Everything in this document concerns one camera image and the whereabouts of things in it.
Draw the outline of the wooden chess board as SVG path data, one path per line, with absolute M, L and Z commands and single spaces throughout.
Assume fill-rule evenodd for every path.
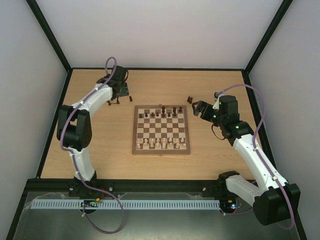
M 162 117 L 162 106 L 165 107 L 165 117 Z M 176 107 L 176 117 L 173 117 L 173 107 Z M 160 138 L 160 149 L 156 149 L 156 140 Z M 162 139 L 167 138 L 166 149 L 162 149 Z M 168 139 L 172 138 L 173 149 L 168 149 Z M 186 149 L 175 149 L 174 139 L 185 138 Z M 154 139 L 154 148 L 144 149 L 144 139 Z M 188 128 L 188 114 L 186 105 L 136 105 L 134 107 L 133 120 L 133 136 L 132 136 L 132 154 L 133 155 L 189 155 L 191 153 L 189 128 Z

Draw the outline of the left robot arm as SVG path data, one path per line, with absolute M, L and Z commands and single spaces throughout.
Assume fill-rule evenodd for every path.
M 97 173 L 90 159 L 91 117 L 104 103 L 119 99 L 128 75 L 126 68 L 115 66 L 82 99 L 72 105 L 62 105 L 59 109 L 57 139 L 60 148 L 69 153 L 75 170 L 70 186 L 72 196 L 94 198 L 104 192 L 97 186 Z

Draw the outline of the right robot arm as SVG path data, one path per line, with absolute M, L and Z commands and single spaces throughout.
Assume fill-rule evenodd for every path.
M 223 139 L 239 152 L 256 181 L 251 183 L 236 171 L 224 172 L 218 176 L 218 191 L 224 196 L 233 193 L 243 199 L 264 226 L 287 219 L 293 221 L 301 191 L 275 169 L 250 125 L 240 119 L 236 97 L 221 94 L 214 105 L 197 101 L 192 104 L 192 110 L 195 116 L 220 128 Z

